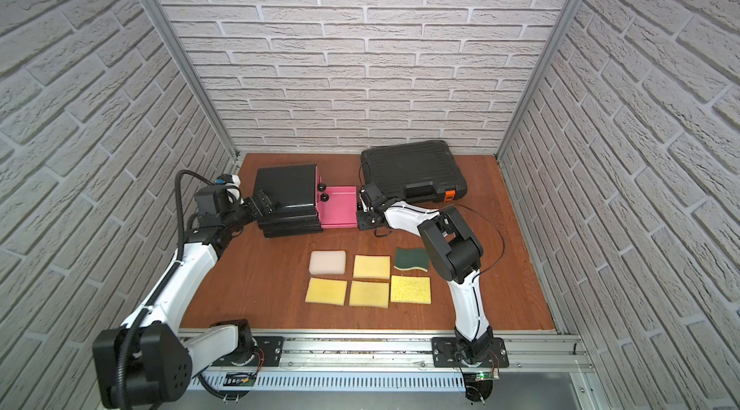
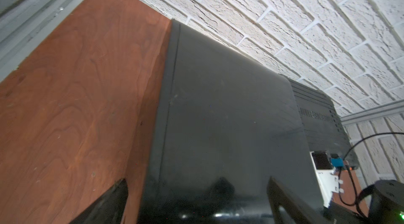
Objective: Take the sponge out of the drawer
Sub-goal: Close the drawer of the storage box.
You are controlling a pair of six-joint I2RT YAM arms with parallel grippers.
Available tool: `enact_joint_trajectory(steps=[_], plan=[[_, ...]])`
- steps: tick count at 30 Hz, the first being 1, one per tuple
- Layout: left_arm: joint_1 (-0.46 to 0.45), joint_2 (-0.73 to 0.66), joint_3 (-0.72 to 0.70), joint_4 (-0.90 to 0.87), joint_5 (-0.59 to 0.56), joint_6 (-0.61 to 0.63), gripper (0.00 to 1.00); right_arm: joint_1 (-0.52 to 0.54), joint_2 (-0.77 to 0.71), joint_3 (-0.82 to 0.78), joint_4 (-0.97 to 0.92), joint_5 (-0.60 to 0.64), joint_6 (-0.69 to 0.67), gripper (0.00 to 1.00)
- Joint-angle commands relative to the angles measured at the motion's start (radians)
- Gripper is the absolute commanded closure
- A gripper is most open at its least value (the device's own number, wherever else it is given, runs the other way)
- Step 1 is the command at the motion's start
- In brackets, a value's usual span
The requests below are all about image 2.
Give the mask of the black drawer cabinet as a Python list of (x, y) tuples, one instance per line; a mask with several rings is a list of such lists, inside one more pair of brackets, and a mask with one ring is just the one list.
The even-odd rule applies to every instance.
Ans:
[(140, 224), (275, 224), (274, 177), (323, 216), (289, 80), (173, 21)]

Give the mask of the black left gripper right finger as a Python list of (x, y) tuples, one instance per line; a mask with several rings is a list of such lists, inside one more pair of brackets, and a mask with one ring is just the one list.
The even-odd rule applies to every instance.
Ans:
[(276, 224), (285, 223), (279, 210), (280, 207), (284, 208), (297, 224), (330, 224), (326, 218), (314, 211), (274, 177), (270, 177), (267, 184), (267, 195)]

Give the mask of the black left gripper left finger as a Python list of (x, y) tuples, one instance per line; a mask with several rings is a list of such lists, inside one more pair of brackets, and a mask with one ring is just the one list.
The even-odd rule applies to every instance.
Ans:
[(120, 224), (127, 199), (127, 181), (121, 179), (75, 217), (70, 224)]

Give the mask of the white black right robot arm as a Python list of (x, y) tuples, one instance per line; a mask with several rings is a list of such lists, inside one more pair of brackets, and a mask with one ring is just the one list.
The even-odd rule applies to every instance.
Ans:
[[(346, 206), (356, 207), (353, 212), (331, 202), (324, 210), (324, 217), (333, 224), (402, 224), (404, 222), (404, 184), (397, 180), (378, 180), (358, 191), (349, 166), (346, 166), (352, 183), (355, 200)], [(371, 197), (368, 214), (364, 214), (360, 203)]]

